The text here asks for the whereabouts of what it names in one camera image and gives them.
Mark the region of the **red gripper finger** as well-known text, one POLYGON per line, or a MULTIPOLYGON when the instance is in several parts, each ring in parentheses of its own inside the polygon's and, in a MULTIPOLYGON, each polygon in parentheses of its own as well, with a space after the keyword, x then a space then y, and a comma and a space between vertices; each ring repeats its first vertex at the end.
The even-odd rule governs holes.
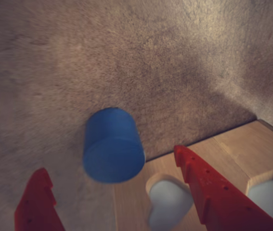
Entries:
POLYGON ((63 231, 55 210, 52 181, 45 168, 36 170, 27 182, 14 213, 16 231, 63 231))
POLYGON ((176 145, 175 162, 209 231, 273 231, 273 218, 191 149, 176 145))

